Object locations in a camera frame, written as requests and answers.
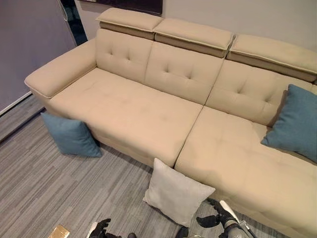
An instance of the sofa armrest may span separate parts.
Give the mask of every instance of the sofa armrest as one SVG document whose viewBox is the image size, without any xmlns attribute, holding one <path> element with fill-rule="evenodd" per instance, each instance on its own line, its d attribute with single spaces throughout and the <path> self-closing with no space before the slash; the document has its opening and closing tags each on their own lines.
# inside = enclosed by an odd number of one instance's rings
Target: sofa armrest
<svg viewBox="0 0 317 238">
<path fill-rule="evenodd" d="M 53 59 L 26 77 L 24 83 L 46 98 L 52 98 L 96 67 L 95 39 Z"/>
</svg>

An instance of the baseboard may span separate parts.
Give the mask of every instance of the baseboard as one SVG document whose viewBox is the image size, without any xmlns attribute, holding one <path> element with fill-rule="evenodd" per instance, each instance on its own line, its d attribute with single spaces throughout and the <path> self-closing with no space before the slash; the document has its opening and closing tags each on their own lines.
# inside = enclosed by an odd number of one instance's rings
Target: baseboard
<svg viewBox="0 0 317 238">
<path fill-rule="evenodd" d="M 18 100 L 16 100 L 15 102 L 11 103 L 9 106 L 7 106 L 5 109 L 3 109 L 2 111 L 0 111 L 0 117 L 2 116 L 2 114 L 6 113 L 7 111 L 9 111 L 11 108 L 13 108 L 14 106 L 16 106 L 19 102 L 23 101 L 24 99 L 26 99 L 28 96 L 30 96 L 32 93 L 28 92 L 26 94 L 24 94 L 22 97 L 20 97 Z"/>
</svg>

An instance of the blue pillow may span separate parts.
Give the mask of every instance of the blue pillow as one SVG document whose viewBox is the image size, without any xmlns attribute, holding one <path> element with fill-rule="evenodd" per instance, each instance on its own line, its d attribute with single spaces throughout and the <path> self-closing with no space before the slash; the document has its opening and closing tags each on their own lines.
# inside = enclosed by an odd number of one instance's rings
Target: blue pillow
<svg viewBox="0 0 317 238">
<path fill-rule="evenodd" d="M 82 121 L 60 118 L 47 113 L 41 115 L 61 153 L 88 157 L 102 156 L 100 148 Z"/>
<path fill-rule="evenodd" d="M 288 85 L 285 105 L 261 144 L 297 152 L 317 163 L 317 95 Z"/>
</svg>

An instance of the sectional sofa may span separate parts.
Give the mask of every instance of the sectional sofa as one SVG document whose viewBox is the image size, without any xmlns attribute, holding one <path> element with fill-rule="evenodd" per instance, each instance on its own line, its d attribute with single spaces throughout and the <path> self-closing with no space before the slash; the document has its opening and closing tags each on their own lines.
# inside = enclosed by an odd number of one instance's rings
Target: sectional sofa
<svg viewBox="0 0 317 238">
<path fill-rule="evenodd" d="M 317 235 L 317 168 L 260 144 L 289 84 L 317 94 L 316 53 L 178 19 L 110 8 L 95 39 L 29 75 L 55 115 L 290 237 Z"/>
</svg>

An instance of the small cardboard box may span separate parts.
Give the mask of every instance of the small cardboard box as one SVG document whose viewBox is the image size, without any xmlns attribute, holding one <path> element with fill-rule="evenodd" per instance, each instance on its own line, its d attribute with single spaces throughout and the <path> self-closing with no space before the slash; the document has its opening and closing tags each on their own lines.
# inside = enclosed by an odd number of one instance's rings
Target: small cardboard box
<svg viewBox="0 0 317 238">
<path fill-rule="evenodd" d="M 50 234 L 49 238 L 67 238 L 70 232 L 62 225 L 55 227 L 54 231 Z"/>
</svg>

